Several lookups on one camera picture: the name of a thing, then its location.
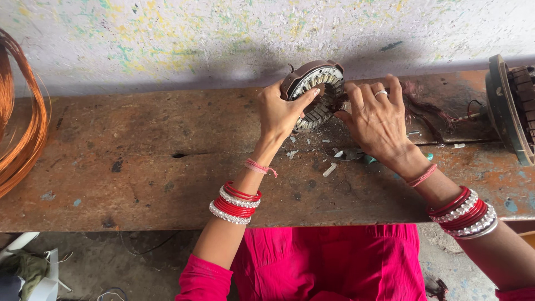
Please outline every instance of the white crystal bangle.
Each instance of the white crystal bangle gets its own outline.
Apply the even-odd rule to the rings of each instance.
[[[461,215],[468,212],[477,203],[477,200],[478,200],[477,192],[470,189],[470,196],[463,202],[463,204],[459,206],[459,208],[443,216],[439,216],[439,217],[432,216],[431,219],[433,220],[433,222],[436,222],[439,224],[447,223],[452,220],[458,219]]]
[[[487,213],[475,224],[460,230],[444,230],[457,239],[476,238],[490,233],[498,224],[498,216],[492,205],[487,204]]]
[[[260,205],[260,200],[257,200],[254,202],[247,202],[247,201],[239,200],[237,198],[233,198],[225,191],[224,186],[221,186],[221,188],[219,189],[219,195],[223,199],[225,199],[227,202],[234,204],[236,206],[244,207],[244,208],[256,208],[258,207],[258,205]]]
[[[224,219],[225,221],[229,221],[234,224],[248,224],[251,222],[251,218],[248,217],[246,219],[242,217],[237,217],[234,215],[230,215],[227,213],[224,213],[223,211],[219,210],[214,204],[214,201],[210,202],[210,212],[213,213],[215,216],[217,216],[220,219]]]

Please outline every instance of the wrist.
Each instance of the wrist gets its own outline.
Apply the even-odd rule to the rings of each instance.
[[[412,143],[401,146],[393,156],[381,162],[406,181],[418,178],[432,165]]]
[[[261,136],[250,158],[261,166],[268,167],[282,145],[278,140]]]

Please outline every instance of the concrete floor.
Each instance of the concrete floor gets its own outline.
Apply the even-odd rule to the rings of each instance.
[[[496,300],[493,283],[438,225],[419,224],[418,229],[419,260],[429,285],[442,279],[449,288],[448,301]],[[129,253],[148,250],[174,233],[169,242],[147,254]],[[106,289],[120,287],[130,301],[173,300],[180,292],[180,272],[199,234],[198,230],[125,232],[123,243],[117,232],[47,232],[25,249],[41,254],[57,247],[60,258],[74,252],[68,261],[60,263],[60,279],[74,290],[61,288],[62,299],[95,301]],[[238,300],[236,287],[231,287],[228,300]]]

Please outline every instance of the forearm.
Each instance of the forearm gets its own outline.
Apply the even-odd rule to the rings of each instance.
[[[274,139],[261,138],[256,144],[251,159],[262,166],[269,166],[280,143]],[[259,172],[242,168],[232,187],[247,194],[256,194],[264,177]],[[229,269],[240,246],[246,225],[235,224],[218,217],[212,217],[199,237],[193,255]]]
[[[418,147],[412,146],[387,165],[405,180],[411,181],[422,175],[431,163]],[[433,209],[447,205],[462,192],[438,169],[415,189]],[[457,239],[457,242],[500,290],[535,287],[535,250],[505,223],[500,222],[487,235]]]

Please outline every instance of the woman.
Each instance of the woman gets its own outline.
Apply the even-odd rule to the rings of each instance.
[[[400,83],[391,74],[386,80],[390,95],[379,82],[347,82],[352,113],[334,115],[367,154],[416,189],[432,208],[433,220],[445,229],[468,223],[464,232],[449,233],[496,284],[500,300],[535,300],[535,250],[495,218],[492,206],[453,183],[406,137]],[[426,300],[413,224],[246,229],[267,167],[319,93],[313,88],[293,102],[284,101],[281,83],[258,96],[260,139],[246,168],[211,203],[210,210],[227,220],[214,216],[204,228],[175,300],[226,300],[233,273],[241,301]]]

